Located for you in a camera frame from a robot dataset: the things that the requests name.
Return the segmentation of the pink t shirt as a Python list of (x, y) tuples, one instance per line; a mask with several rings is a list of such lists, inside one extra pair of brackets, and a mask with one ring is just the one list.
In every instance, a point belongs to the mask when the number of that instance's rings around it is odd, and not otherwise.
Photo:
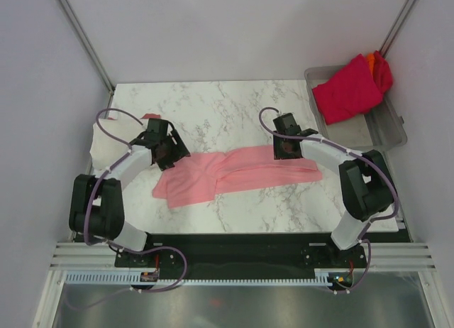
[(272, 146), (238, 148), (226, 153), (194, 153), (165, 170), (152, 196), (170, 209), (215, 200), (216, 195), (318, 182), (312, 160), (275, 160)]

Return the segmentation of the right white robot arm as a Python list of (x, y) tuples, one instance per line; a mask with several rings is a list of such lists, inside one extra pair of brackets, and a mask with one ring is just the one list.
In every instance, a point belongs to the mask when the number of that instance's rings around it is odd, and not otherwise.
[(378, 214), (395, 209), (397, 191), (384, 156), (377, 150), (355, 151), (334, 143), (313, 129), (301, 130), (292, 114), (273, 119), (276, 143), (288, 143), (303, 158), (336, 173), (345, 214), (331, 232), (333, 244), (325, 248), (326, 261), (335, 267), (350, 259), (350, 248), (359, 243)]

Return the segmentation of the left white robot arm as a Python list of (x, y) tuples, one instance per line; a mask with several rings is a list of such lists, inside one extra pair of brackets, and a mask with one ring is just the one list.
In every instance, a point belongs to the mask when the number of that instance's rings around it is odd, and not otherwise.
[(132, 138), (124, 139), (108, 132), (100, 121), (96, 123), (105, 136), (125, 146), (126, 150), (92, 175), (78, 175), (74, 180), (69, 226), (81, 234), (91, 246), (110, 243), (131, 251), (139, 266), (149, 266), (155, 260), (155, 248), (146, 243), (148, 233), (126, 221), (123, 190), (143, 170), (157, 165), (161, 171), (175, 166), (190, 156), (175, 126), (164, 119), (151, 118), (140, 126)]

